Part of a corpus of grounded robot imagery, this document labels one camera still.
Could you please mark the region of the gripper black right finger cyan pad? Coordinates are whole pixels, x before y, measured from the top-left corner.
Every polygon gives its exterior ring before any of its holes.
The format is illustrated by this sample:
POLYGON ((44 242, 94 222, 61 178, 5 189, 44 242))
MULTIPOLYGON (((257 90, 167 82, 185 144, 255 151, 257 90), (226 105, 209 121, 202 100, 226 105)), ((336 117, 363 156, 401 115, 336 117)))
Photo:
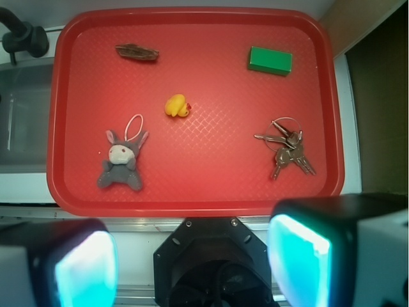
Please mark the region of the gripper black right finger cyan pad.
POLYGON ((408 197, 282 200, 268 224, 267 253, 291 306, 407 306, 408 197))

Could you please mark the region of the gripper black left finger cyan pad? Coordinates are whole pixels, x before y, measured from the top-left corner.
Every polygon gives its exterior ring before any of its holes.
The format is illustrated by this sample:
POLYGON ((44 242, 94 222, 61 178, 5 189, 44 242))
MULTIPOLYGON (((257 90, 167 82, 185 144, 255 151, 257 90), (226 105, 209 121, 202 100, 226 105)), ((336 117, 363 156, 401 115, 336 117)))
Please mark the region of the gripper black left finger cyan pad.
POLYGON ((1 225, 1 306, 113 306, 114 237, 98 219, 1 225))

